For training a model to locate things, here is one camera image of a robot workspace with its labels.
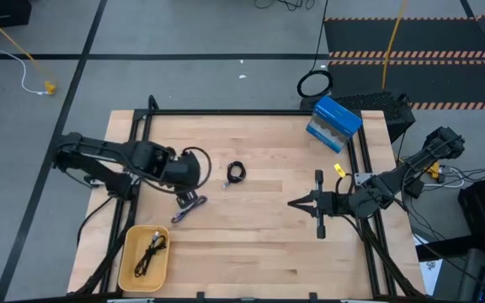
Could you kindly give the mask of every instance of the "yellow basket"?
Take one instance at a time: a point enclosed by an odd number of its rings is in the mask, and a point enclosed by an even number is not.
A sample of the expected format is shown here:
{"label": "yellow basket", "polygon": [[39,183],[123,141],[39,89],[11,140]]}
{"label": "yellow basket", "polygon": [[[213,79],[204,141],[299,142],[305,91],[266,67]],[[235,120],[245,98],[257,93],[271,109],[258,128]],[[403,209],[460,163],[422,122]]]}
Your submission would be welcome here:
{"label": "yellow basket", "polygon": [[[146,275],[136,278],[134,268],[151,244],[152,236],[156,231],[166,237],[166,249],[160,250],[152,256]],[[166,280],[169,246],[169,232],[165,227],[133,226],[126,233],[125,248],[119,270],[119,287],[124,291],[136,292],[159,290]]]}

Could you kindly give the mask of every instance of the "yellow tag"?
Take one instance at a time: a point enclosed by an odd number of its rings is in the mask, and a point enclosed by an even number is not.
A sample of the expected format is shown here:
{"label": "yellow tag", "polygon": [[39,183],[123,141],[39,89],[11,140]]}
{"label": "yellow tag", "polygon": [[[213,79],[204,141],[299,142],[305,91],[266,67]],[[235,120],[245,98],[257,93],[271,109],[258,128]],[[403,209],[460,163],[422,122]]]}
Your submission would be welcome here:
{"label": "yellow tag", "polygon": [[336,171],[338,172],[338,174],[340,175],[340,177],[342,178],[345,178],[345,172],[344,170],[340,167],[339,164],[334,164],[334,168],[336,169]]}

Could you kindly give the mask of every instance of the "wooden tabletop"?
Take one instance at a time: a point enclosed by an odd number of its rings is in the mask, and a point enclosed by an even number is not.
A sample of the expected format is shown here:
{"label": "wooden tabletop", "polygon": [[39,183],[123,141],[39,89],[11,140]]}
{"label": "wooden tabletop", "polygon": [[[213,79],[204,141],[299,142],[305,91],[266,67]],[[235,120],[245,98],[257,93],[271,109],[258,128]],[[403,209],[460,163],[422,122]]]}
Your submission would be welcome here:
{"label": "wooden tabletop", "polygon": [[[132,111],[113,111],[105,140],[128,140]],[[395,167],[382,112],[365,111],[366,140],[374,173]],[[327,238],[316,239],[316,220],[287,206],[315,188],[314,171],[324,172],[324,190],[338,179],[333,165],[349,172],[349,155],[324,146],[306,132],[308,116],[158,115],[152,119],[150,141],[180,152],[204,148],[212,160],[209,182],[198,190],[208,202],[174,226],[178,206],[173,195],[142,185],[137,225],[169,229],[171,251],[164,286],[149,294],[127,296],[223,298],[371,298],[362,242],[342,218],[326,218]],[[358,136],[354,144],[362,168]],[[227,165],[241,161],[247,169],[242,183],[226,189]],[[343,182],[340,192],[347,191]],[[106,199],[95,189],[88,212]],[[94,216],[83,229],[69,284],[79,288],[106,253],[115,203]],[[391,205],[382,211],[393,260],[420,291],[424,283],[407,215]],[[114,262],[110,289],[117,283],[120,258]],[[386,293],[382,268],[381,293]]]}

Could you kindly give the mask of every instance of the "concrete floor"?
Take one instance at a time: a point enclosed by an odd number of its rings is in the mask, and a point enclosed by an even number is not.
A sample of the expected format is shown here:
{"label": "concrete floor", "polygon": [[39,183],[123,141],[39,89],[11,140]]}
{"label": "concrete floor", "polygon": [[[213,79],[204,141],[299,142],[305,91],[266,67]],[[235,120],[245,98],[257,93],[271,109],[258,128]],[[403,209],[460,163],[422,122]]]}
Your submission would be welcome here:
{"label": "concrete floor", "polygon": [[[34,0],[30,24],[8,32],[28,51],[79,54],[99,0]],[[288,12],[276,3],[258,10],[252,0],[109,0],[93,54],[312,53],[324,1],[312,10]],[[330,0],[328,17],[394,17],[401,0]],[[485,0],[470,1],[485,14]],[[460,1],[411,0],[406,17],[464,16]],[[12,47],[0,35],[0,48]],[[320,51],[325,53],[323,37]],[[60,84],[52,98],[19,86],[21,67],[0,61],[0,277],[29,201],[40,164],[76,68],[76,61],[43,61]],[[65,132],[103,137],[109,112],[143,108],[152,93],[165,109],[296,109],[296,83],[312,61],[88,61]],[[29,69],[27,85],[43,78]],[[307,89],[318,90],[319,80]],[[485,111],[415,111],[403,155],[416,152],[425,136],[448,125],[466,137],[463,169],[485,167]],[[51,171],[7,300],[64,295],[72,269],[77,229],[87,189]],[[456,203],[457,189],[436,190],[414,201],[446,237],[468,234]],[[416,222],[413,227],[423,231]]]}

